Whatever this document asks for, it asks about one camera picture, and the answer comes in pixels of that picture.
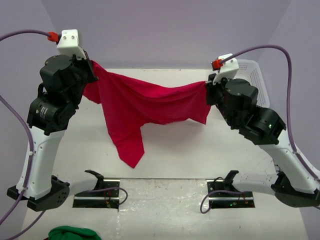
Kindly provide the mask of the red t shirt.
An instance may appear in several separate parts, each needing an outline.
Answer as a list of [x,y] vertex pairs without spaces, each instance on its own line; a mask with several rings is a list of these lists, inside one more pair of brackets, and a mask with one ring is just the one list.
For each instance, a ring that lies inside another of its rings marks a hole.
[[191,119],[207,123],[205,82],[165,87],[109,72],[93,63],[98,80],[89,83],[83,95],[102,106],[107,132],[119,158],[135,168],[145,153],[141,127],[166,125]]

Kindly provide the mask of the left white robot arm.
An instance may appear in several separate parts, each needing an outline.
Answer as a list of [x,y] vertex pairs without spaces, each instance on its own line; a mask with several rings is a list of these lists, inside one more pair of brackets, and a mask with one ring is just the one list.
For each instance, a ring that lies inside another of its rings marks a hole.
[[85,87],[98,80],[88,54],[54,55],[39,71],[42,82],[29,107],[25,128],[28,149],[18,183],[7,190],[14,200],[26,200],[27,207],[43,212],[60,207],[68,196],[103,193],[102,176],[86,170],[67,180],[54,176],[59,144],[69,121],[79,108]]

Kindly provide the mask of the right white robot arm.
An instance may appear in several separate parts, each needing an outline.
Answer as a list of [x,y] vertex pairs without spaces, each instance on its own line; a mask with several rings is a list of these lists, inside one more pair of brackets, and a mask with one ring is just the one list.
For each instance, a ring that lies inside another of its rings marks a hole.
[[319,208],[320,172],[290,143],[281,117],[271,108],[257,105],[259,90],[248,81],[224,77],[216,83],[215,78],[212,73],[205,83],[206,103],[216,106],[231,130],[265,151],[275,168],[274,174],[267,175],[231,170],[223,181],[224,193],[233,197],[239,192],[258,192],[293,208]]

